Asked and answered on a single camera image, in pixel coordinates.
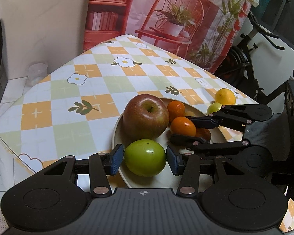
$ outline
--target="green fruit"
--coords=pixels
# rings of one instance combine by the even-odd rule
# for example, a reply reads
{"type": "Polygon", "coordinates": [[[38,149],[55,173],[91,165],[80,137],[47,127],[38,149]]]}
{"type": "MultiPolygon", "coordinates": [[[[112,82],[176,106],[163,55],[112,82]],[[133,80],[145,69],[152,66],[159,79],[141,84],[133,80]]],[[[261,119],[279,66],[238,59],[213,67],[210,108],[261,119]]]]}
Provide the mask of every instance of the green fruit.
{"type": "Polygon", "coordinates": [[[217,112],[218,110],[221,109],[221,106],[222,106],[222,104],[221,103],[217,103],[217,102],[211,104],[208,107],[208,109],[207,109],[207,115],[210,114],[210,113],[217,112]]]}
{"type": "Polygon", "coordinates": [[[125,149],[124,161],[134,174],[152,177],[159,174],[165,167],[165,150],[156,141],[137,140],[125,149]]]}

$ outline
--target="chair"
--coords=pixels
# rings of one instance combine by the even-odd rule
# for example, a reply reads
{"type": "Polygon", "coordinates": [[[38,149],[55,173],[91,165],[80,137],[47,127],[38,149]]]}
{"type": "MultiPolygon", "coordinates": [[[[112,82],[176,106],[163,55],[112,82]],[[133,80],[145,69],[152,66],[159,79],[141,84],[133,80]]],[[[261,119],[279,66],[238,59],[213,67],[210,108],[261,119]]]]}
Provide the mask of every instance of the chair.
{"type": "Polygon", "coordinates": [[[175,54],[177,54],[179,52],[180,46],[182,44],[185,44],[185,45],[187,45],[186,52],[184,55],[184,58],[185,58],[187,51],[188,51],[188,47],[191,44],[191,40],[194,36],[194,33],[196,32],[196,30],[198,29],[198,27],[202,23],[203,16],[204,16],[204,10],[203,10],[203,6],[202,6],[202,3],[200,0],[156,0],[149,11],[149,13],[143,23],[142,28],[136,30],[135,33],[138,33],[139,38],[141,38],[142,36],[147,36],[147,37],[155,39],[155,42],[154,42],[155,46],[157,46],[157,43],[159,40],[165,41],[168,43],[177,44],[177,49],[176,49],[175,54]],[[194,26],[192,26],[192,25],[186,26],[184,29],[184,31],[187,31],[190,36],[188,41],[178,41],[178,40],[168,39],[168,38],[159,36],[153,30],[148,30],[148,27],[150,27],[150,26],[154,26],[155,28],[161,28],[161,26],[163,26],[164,22],[162,20],[160,20],[161,13],[159,13],[155,10],[167,10],[170,3],[173,3],[177,6],[179,6],[180,3],[182,3],[185,8],[187,8],[189,11],[193,12],[193,18],[194,18],[195,25],[194,26]]]}

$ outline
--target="bookshelf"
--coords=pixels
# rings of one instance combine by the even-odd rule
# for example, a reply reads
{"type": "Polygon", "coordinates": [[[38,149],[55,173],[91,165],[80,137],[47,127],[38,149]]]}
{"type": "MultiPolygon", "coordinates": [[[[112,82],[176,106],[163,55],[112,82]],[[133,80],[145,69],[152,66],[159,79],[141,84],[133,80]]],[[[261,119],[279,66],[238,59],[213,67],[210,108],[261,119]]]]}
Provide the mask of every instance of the bookshelf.
{"type": "Polygon", "coordinates": [[[83,50],[125,34],[133,0],[89,0],[83,50]]]}

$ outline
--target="wall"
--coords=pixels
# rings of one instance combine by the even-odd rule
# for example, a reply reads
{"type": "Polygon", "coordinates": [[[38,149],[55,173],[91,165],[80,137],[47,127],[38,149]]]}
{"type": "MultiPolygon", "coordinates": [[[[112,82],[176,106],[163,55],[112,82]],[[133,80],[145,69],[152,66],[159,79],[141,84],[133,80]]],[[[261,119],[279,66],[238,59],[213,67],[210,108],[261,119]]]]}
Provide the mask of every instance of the wall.
{"type": "Polygon", "coordinates": [[[8,79],[26,76],[36,62],[48,73],[82,52],[87,0],[0,0],[8,79]]]}
{"type": "MultiPolygon", "coordinates": [[[[237,45],[240,42],[241,33],[248,34],[251,30],[252,25],[246,18],[233,44],[237,45]]],[[[267,95],[293,76],[294,70],[294,51],[280,39],[271,39],[276,45],[285,47],[285,50],[275,49],[260,33],[256,34],[250,42],[250,46],[256,43],[259,47],[252,51],[251,57],[255,78],[258,80],[259,87],[263,88],[267,95]]],[[[274,112],[282,112],[283,104],[284,95],[281,94],[268,106],[274,112]]]]}

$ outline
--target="potted plant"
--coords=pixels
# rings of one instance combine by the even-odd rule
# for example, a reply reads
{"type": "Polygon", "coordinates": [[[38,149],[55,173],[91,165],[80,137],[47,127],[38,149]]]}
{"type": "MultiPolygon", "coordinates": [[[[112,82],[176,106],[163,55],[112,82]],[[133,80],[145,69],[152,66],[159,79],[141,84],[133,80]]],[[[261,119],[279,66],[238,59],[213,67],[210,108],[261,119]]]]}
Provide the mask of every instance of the potted plant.
{"type": "Polygon", "coordinates": [[[185,26],[195,26],[192,13],[184,8],[182,3],[180,3],[180,6],[176,6],[175,4],[169,2],[167,11],[155,11],[160,12],[162,14],[160,20],[165,21],[164,33],[178,36],[185,26]]]}

